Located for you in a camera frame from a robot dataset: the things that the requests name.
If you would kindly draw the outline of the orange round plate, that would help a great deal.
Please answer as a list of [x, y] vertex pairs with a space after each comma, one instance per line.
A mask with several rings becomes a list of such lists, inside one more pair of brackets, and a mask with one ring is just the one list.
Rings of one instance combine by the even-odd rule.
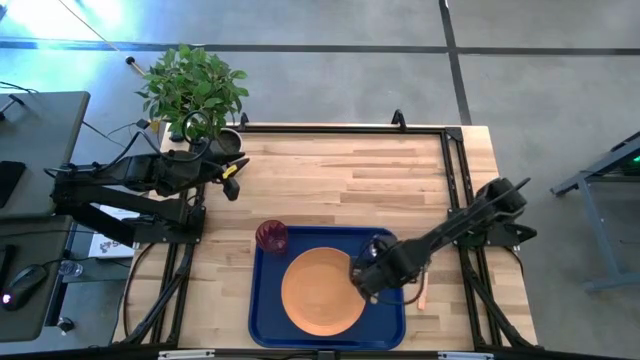
[[350, 265], [348, 254], [330, 247], [307, 250], [292, 261], [283, 276], [281, 299], [296, 327], [328, 337], [358, 321], [365, 300], [350, 281]]

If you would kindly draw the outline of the black flat device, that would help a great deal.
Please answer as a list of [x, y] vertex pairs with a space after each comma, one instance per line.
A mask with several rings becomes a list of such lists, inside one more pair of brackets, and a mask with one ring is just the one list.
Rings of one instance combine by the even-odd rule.
[[23, 162], [0, 161], [0, 209], [7, 204], [25, 169]]

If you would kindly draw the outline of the black aluminium table frame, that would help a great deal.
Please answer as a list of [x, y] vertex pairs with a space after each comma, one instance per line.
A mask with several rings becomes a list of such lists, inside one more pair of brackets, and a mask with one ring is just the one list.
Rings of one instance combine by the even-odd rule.
[[[204, 238], [195, 249], [179, 346], [259, 348], [248, 329], [255, 255], [254, 233], [264, 221], [289, 225], [383, 227], [399, 239], [428, 232], [449, 208], [499, 176], [487, 127], [418, 125], [386, 134], [250, 132], [243, 150], [251, 159], [238, 174], [241, 192], [229, 202], [207, 185]], [[132, 331], [159, 295], [168, 246], [155, 245], [137, 262], [127, 298]], [[485, 250], [496, 302], [530, 343], [537, 343], [520, 265], [510, 251]], [[433, 256], [424, 309], [405, 309], [406, 332], [394, 349], [472, 350], [473, 338], [460, 270], [452, 245]]]

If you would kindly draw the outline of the white clamp bracket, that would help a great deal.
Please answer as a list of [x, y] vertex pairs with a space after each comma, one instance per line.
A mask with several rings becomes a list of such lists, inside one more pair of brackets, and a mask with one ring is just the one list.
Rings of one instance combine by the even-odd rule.
[[491, 353], [441, 351], [438, 353], [438, 360], [495, 360], [495, 358]]
[[157, 360], [209, 360], [216, 355], [214, 349], [179, 349], [160, 351]]

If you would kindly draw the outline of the grey-blue metal table frame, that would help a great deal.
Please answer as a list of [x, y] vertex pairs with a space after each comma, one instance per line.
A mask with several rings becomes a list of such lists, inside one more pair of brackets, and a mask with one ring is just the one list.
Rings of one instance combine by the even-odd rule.
[[640, 285], [640, 131], [600, 160], [552, 187], [580, 193], [606, 275], [584, 283], [588, 292]]

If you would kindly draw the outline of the red translucent cup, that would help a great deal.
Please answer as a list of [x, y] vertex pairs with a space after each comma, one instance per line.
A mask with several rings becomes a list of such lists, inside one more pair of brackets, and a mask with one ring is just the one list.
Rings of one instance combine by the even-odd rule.
[[278, 220], [267, 220], [255, 232], [257, 246], [265, 252], [284, 254], [288, 246], [288, 228]]

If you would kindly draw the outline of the grey desk top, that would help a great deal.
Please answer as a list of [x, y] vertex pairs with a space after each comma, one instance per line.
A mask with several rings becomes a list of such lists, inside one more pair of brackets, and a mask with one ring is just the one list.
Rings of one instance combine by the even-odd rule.
[[0, 162], [25, 165], [0, 219], [48, 216], [54, 179], [44, 170], [71, 160], [90, 94], [0, 93]]

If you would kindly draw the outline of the white printed paper sheet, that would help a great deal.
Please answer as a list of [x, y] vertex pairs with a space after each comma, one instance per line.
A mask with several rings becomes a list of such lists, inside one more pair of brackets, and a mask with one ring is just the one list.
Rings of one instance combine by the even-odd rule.
[[[118, 220], [123, 220], [125, 218], [136, 218], [139, 216], [139, 213], [114, 208], [107, 205], [101, 205], [99, 209], [105, 212], [107, 215], [110, 215]], [[91, 240], [88, 255], [90, 257], [100, 259], [132, 258], [134, 255], [134, 248], [122, 245], [117, 241], [112, 240], [105, 235], [95, 231]]]

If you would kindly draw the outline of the blue plastic tray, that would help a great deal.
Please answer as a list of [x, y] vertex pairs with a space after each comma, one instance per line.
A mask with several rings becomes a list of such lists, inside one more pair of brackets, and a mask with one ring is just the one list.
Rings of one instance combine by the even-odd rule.
[[311, 335], [294, 325], [281, 298], [286, 269], [304, 251], [333, 247], [355, 257], [373, 236], [389, 233], [389, 230], [379, 227], [290, 226], [284, 254], [266, 253], [257, 248], [248, 320], [252, 339], [268, 348], [386, 351], [399, 345], [406, 331], [401, 289], [383, 291], [382, 304], [366, 304], [363, 314], [353, 326], [328, 337]]

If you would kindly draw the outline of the black slanted beam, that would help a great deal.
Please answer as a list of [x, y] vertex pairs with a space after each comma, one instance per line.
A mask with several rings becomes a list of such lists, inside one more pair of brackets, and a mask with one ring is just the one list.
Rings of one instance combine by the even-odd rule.
[[90, 228], [109, 239], [132, 247], [134, 244], [135, 230], [121, 220], [108, 215], [99, 208], [90, 204], [81, 204], [79, 206], [70, 206], [66, 209], [77, 223]]

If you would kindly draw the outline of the dark grey low desk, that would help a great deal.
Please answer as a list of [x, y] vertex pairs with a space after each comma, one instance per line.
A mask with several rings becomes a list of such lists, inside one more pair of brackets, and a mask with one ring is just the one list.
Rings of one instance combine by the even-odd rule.
[[[31, 341], [44, 326], [58, 264], [66, 250], [72, 220], [66, 216], [0, 221], [0, 343]], [[3, 292], [29, 265], [44, 264], [47, 275], [15, 311], [2, 306]]]

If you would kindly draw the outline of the green plant in white pot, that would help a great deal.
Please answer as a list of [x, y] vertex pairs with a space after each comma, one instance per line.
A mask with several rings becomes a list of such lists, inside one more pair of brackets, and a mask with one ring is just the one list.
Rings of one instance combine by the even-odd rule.
[[225, 153], [237, 152], [224, 142], [222, 132], [249, 96], [239, 84], [248, 77], [245, 71], [201, 47], [181, 44], [144, 72], [144, 84], [136, 94], [152, 120], [166, 123], [171, 133], [193, 147], [218, 144]]

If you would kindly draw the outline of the black computer mouse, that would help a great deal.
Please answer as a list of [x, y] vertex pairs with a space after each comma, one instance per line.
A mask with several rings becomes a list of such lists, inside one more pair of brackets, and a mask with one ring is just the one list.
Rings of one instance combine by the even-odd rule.
[[48, 276], [43, 265], [32, 264], [19, 271], [0, 295], [0, 305], [6, 311], [23, 307]]

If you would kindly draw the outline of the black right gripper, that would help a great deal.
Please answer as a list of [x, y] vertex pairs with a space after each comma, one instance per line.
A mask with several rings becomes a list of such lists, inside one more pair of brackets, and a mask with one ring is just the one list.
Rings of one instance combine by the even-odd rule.
[[349, 280], [358, 294], [367, 302], [383, 304], [403, 304], [403, 300], [392, 301], [380, 298], [387, 289], [401, 289], [402, 277], [393, 268], [380, 240], [370, 240], [362, 246], [349, 265]]

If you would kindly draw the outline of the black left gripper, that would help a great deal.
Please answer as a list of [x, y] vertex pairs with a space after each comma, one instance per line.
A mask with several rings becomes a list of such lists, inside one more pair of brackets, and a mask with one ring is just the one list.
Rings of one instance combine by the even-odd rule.
[[240, 185], [235, 176], [249, 163], [250, 159], [243, 158], [244, 152], [213, 152], [209, 148], [201, 148], [198, 156], [200, 168], [195, 184], [197, 186], [208, 182], [220, 184], [226, 198], [229, 201], [235, 201], [240, 193]]

